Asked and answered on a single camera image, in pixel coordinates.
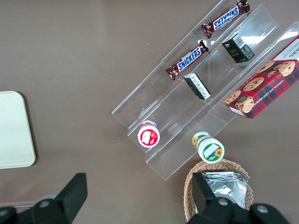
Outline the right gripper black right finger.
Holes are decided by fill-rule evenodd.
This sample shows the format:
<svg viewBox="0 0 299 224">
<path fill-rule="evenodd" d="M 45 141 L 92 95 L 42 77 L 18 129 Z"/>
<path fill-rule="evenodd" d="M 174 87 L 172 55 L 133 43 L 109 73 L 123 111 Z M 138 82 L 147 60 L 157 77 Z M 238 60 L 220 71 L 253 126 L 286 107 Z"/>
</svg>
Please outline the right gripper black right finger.
<svg viewBox="0 0 299 224">
<path fill-rule="evenodd" d="M 198 213 L 190 224 L 249 224 L 249 211 L 228 197 L 216 197 L 201 173 L 192 175 L 192 196 Z"/>
</svg>

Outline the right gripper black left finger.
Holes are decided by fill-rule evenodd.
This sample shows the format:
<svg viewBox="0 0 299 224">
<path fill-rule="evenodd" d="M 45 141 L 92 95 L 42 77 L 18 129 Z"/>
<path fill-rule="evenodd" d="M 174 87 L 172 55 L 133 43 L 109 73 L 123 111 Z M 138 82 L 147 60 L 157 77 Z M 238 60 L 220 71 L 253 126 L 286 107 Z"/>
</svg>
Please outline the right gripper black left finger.
<svg viewBox="0 0 299 224">
<path fill-rule="evenodd" d="M 87 198 L 86 173 L 77 173 L 54 199 L 31 209 L 34 224 L 71 224 Z"/>
</svg>

